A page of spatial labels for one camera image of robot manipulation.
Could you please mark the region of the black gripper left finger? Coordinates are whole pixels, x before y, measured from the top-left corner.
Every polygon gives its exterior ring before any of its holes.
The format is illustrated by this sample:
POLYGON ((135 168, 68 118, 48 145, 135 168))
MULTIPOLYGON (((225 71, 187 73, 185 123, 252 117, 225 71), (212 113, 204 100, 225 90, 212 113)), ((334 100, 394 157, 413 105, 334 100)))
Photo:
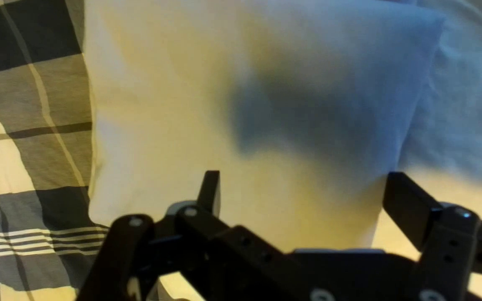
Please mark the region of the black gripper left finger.
POLYGON ((195 203, 212 215, 219 213, 220 207, 220 172, 205 170, 197 193, 195 203))

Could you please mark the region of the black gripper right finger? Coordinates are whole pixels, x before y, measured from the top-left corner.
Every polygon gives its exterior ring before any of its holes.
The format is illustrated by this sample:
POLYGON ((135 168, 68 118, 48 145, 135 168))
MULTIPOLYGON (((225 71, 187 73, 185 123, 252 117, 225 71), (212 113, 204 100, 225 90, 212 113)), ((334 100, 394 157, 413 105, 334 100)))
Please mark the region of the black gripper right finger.
POLYGON ((383 208, 411 245, 421 250, 426 245, 431 222, 443 205, 404 172, 389 172, 383 192, 383 208))

